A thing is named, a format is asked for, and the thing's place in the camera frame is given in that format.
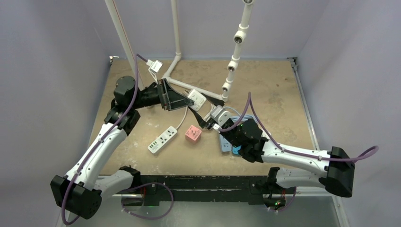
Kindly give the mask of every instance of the white wall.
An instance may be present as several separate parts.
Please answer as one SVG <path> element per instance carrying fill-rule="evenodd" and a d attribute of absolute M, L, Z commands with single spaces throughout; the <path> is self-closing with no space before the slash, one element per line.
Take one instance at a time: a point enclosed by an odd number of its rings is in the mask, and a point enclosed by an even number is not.
<path fill-rule="evenodd" d="M 180 41 L 185 58 L 227 58 L 244 9 L 242 0 L 178 0 Z M 256 0 L 244 58 L 297 56 L 329 0 Z M 170 0 L 116 0 L 135 52 L 146 57 L 174 57 Z M 105 3 L 86 0 L 109 55 L 125 56 Z"/>
<path fill-rule="evenodd" d="M 299 55 L 299 75 L 322 148 L 357 163 L 344 199 L 353 227 L 400 226 L 401 1 L 331 0 Z"/>
<path fill-rule="evenodd" d="M 0 0 L 1 226 L 54 226 L 50 181 L 84 153 L 108 72 L 80 0 Z"/>

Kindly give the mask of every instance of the pink cube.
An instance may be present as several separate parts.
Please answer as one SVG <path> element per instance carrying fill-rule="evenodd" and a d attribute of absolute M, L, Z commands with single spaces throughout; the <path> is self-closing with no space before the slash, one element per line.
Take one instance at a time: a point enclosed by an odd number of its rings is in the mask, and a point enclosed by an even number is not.
<path fill-rule="evenodd" d="M 185 139 L 191 143 L 196 143 L 201 139 L 202 130 L 191 125 L 188 131 L 185 133 Z"/>

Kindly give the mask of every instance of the vertical pipe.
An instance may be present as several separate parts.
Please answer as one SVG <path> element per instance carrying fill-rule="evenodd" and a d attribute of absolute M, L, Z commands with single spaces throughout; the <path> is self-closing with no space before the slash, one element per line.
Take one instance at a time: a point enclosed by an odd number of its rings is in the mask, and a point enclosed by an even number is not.
<path fill-rule="evenodd" d="M 173 13 L 175 54 L 181 56 L 180 34 L 178 32 L 177 0 L 171 0 L 171 11 Z"/>
<path fill-rule="evenodd" d="M 253 8 L 253 4 L 244 6 L 244 12 L 242 13 L 242 19 L 241 19 L 241 27 L 243 27 L 243 28 L 248 27 L 252 8 Z"/>
<path fill-rule="evenodd" d="M 118 13 L 117 6 L 114 0 L 105 0 L 107 9 L 109 10 L 110 16 L 113 20 L 115 29 L 117 30 L 118 37 L 120 38 L 122 47 L 124 48 L 125 54 L 127 55 L 128 62 L 130 63 L 133 75 L 135 77 L 135 61 L 134 61 L 134 52 L 132 51 L 130 42 L 128 40 L 127 33 L 125 32 L 124 26 L 122 25 L 120 14 Z M 143 82 L 140 75 L 138 76 L 138 88 L 143 89 Z"/>
<path fill-rule="evenodd" d="M 235 45 L 235 49 L 234 49 L 234 54 L 233 54 L 233 59 L 232 60 L 234 60 L 235 59 L 235 61 L 239 61 L 239 55 L 241 54 L 241 47 L 242 47 L 242 44 L 236 44 Z"/>
<path fill-rule="evenodd" d="M 232 72 L 229 71 L 226 82 L 231 84 L 234 81 L 234 75 L 235 75 L 235 71 L 232 71 Z"/>
<path fill-rule="evenodd" d="M 177 65 L 177 63 L 180 61 L 180 59 L 181 59 L 181 55 L 178 55 L 178 54 L 177 54 L 177 55 L 174 57 L 174 60 L 173 60 L 173 62 L 171 63 L 171 65 L 168 67 L 167 71 L 163 74 L 162 79 L 164 79 L 164 78 L 169 78 L 169 77 L 170 77 L 171 72 L 174 70 L 174 67 Z"/>

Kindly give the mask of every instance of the power socket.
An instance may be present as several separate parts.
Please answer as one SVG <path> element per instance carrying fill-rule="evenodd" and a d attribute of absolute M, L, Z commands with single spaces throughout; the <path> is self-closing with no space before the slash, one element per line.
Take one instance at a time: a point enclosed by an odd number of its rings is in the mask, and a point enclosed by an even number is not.
<path fill-rule="evenodd" d="M 177 135 L 177 130 L 170 126 L 168 127 L 160 136 L 158 136 L 151 144 L 148 146 L 148 150 L 152 154 L 156 154 L 161 148 L 165 147 L 175 136 Z"/>
<path fill-rule="evenodd" d="M 198 111 L 200 108 L 205 104 L 206 97 L 203 96 L 199 91 L 192 89 L 189 94 L 188 98 L 193 101 L 193 105 L 190 106 L 191 109 Z"/>
<path fill-rule="evenodd" d="M 218 135 L 218 138 L 220 139 L 220 149 L 221 152 L 225 153 L 225 152 L 230 152 L 232 145 L 230 142 L 228 142 L 222 135 Z"/>

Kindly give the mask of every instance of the white pvc pipe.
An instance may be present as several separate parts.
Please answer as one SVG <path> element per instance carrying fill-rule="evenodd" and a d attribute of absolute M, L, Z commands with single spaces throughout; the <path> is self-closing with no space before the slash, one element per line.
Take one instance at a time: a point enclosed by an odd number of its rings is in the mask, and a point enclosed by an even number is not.
<path fill-rule="evenodd" d="M 227 101 L 228 101 L 228 94 L 229 94 L 229 91 L 223 91 L 223 94 L 221 95 L 221 99 L 222 99 L 224 102 L 227 102 Z"/>
<path fill-rule="evenodd" d="M 235 75 L 235 71 L 233 71 L 233 72 L 229 71 L 226 82 L 231 84 L 234 81 L 234 75 Z"/>
<path fill-rule="evenodd" d="M 205 95 L 210 96 L 210 97 L 212 97 L 212 98 L 217 98 L 217 99 L 223 100 L 223 98 L 221 97 L 221 95 L 218 95 L 218 94 L 216 94 L 216 93 L 213 93 L 213 92 L 204 90 L 204 89 L 199 88 L 199 87 L 195 87 L 195 86 L 192 86 L 192 85 L 183 83 L 183 82 L 178 81 L 178 80 L 176 80 L 176 79 L 173 79 L 173 78 L 171 78 L 171 77 L 168 77 L 168 78 L 167 78 L 167 81 L 168 81 L 169 83 L 171 83 L 171 84 L 175 84 L 175 85 L 178 85 L 178 86 L 183 87 L 183 88 L 186 88 L 186 89 L 195 89 L 195 90 L 197 90 L 197 91 L 199 91 L 199 92 L 201 92 L 201 93 L 204 93 Z"/>
<path fill-rule="evenodd" d="M 241 54 L 241 47 L 242 47 L 242 44 L 236 44 L 235 45 L 234 54 L 233 54 L 233 57 L 232 57 L 233 61 L 236 61 L 236 62 L 239 61 L 239 57 L 240 57 L 240 54 Z"/>
<path fill-rule="evenodd" d="M 170 77 L 171 72 L 174 70 L 175 66 L 176 66 L 177 63 L 180 61 L 180 59 L 181 59 L 181 54 L 176 55 L 176 56 L 174 57 L 173 62 L 172 62 L 171 65 L 168 67 L 167 71 L 163 74 L 162 79 L 163 79 L 163 78 L 168 78 L 168 77 Z"/>
<path fill-rule="evenodd" d="M 244 12 L 242 14 L 242 19 L 241 19 L 241 27 L 243 27 L 243 28 L 248 27 L 249 18 L 251 17 L 252 8 L 253 8 L 253 4 L 245 5 Z"/>
<path fill-rule="evenodd" d="M 173 13 L 175 54 L 181 55 L 181 50 L 180 50 L 180 34 L 179 34 L 179 32 L 178 32 L 177 0 L 171 0 L 171 11 L 172 11 L 172 13 Z"/>
<path fill-rule="evenodd" d="M 134 73 L 135 76 L 136 70 L 135 70 L 134 52 L 132 51 L 124 26 L 122 25 L 122 20 L 120 14 L 118 13 L 117 5 L 114 0 L 105 0 L 105 2 L 107 9 L 109 10 L 110 16 L 113 20 L 115 29 L 117 30 L 117 34 L 118 37 L 120 38 L 122 47 L 125 51 L 125 55 L 127 55 L 128 62 L 130 63 L 132 72 Z M 142 90 L 145 87 L 143 86 L 142 78 L 140 77 L 140 75 L 138 75 L 138 78 L 139 78 L 138 88 Z"/>

